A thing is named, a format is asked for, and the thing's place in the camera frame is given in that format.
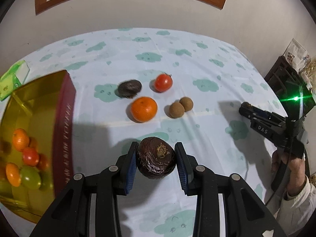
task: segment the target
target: silver screw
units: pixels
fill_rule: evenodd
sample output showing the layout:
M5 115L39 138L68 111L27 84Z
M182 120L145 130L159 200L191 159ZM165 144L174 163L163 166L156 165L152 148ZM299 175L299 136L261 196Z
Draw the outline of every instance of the silver screw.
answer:
M199 172L203 172L205 170L205 167L202 165L198 165L195 169Z
M113 165L113 166L110 166L109 167L109 170L111 171L111 172L115 172L115 171L117 171L119 168L116 166L116 165Z
M240 176L237 174L232 174L232 179L235 181L238 181L238 180L240 180Z
M78 174L75 174L75 175L74 175L74 179L75 179L75 180L80 180L81 178L82 178L82 174L79 174L79 173L78 173Z

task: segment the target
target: white tablecloth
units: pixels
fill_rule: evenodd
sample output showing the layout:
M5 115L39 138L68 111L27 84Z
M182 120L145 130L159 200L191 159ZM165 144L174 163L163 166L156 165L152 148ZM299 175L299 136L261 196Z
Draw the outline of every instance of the white tablecloth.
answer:
M71 75L77 91L75 173L97 174L127 153L133 140L157 136L171 146L182 142L187 154L217 174L240 174L260 199L269 198L275 147L250 129L249 120L238 109L247 101L283 116L286 113L236 47L182 31L114 29L64 39L23 59L30 67L27 81L60 69ZM161 72L172 75L173 86L155 93L150 81ZM132 100L114 93L120 82L130 79L143 85L138 96L150 96L158 104L157 115L149 122L132 121L126 113ZM166 106L183 96L192 98L193 110L180 119L169 118ZM136 172L133 190L118 202L123 237L192 235L196 197L184 195L176 170L161 180ZM2 210L21 237L29 236L34 224Z

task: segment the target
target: brown longan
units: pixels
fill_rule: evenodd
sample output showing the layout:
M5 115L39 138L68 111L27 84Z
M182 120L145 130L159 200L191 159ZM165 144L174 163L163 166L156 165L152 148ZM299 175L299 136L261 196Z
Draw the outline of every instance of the brown longan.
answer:
M193 101L189 97L182 97L179 103L184 107L185 112L190 111L193 108Z
M179 102L174 102L169 107L169 113L173 118L180 118L184 115L184 107Z

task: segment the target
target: person's hand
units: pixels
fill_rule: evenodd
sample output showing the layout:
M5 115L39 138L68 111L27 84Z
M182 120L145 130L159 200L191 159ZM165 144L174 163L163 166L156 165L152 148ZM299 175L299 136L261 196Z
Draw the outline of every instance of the person's hand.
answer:
M276 172L279 168L280 161L287 163L289 154L284 152L280 157L275 151L272 154L271 171ZM291 155L288 167L291 170L290 181L286 187L288 194L292 197L298 195L305 186L305 161Z

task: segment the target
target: green tissue package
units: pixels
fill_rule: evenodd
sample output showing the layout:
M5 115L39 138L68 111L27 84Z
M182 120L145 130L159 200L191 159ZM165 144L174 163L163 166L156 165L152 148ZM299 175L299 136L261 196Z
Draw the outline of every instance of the green tissue package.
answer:
M15 89L23 85L30 69L25 61L14 63L0 78L0 100L3 101Z

